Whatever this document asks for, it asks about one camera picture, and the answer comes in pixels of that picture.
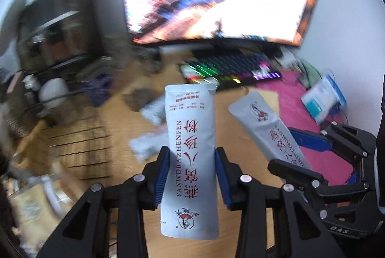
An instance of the wall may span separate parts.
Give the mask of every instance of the wall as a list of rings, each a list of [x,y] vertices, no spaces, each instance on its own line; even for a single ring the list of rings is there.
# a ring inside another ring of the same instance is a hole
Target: wall
[[[0,20],[8,3],[0,0]],[[124,32],[122,0],[110,0],[116,21],[105,29]],[[382,0],[319,0],[299,55],[320,70],[333,70],[347,101],[349,124],[377,133],[385,73],[385,4]],[[0,58],[0,66],[5,63]]]

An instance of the purple object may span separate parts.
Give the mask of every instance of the purple object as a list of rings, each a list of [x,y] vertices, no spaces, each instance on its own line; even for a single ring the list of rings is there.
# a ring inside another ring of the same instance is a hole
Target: purple object
[[[84,93],[91,100],[94,107],[99,107],[111,97],[109,89],[112,86],[110,74],[99,74],[93,80],[84,83]]]

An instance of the green object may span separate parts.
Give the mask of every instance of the green object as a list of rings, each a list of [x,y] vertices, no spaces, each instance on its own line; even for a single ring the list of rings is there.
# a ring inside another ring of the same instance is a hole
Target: green object
[[[298,80],[306,89],[313,87],[321,78],[320,72],[308,62],[299,62],[298,67],[301,70],[302,76]]]

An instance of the computer case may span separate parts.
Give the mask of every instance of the computer case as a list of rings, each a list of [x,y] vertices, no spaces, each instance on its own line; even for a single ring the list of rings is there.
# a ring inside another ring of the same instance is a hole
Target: computer case
[[[42,82],[68,80],[105,53],[96,0],[35,0],[21,16],[17,51],[22,70]]]

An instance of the round logo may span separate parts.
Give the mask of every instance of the round logo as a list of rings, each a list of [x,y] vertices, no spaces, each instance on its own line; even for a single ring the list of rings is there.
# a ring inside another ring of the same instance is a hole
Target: round logo
[[[186,230],[190,230],[194,226],[194,218],[187,213],[181,214],[179,216],[179,225]]]

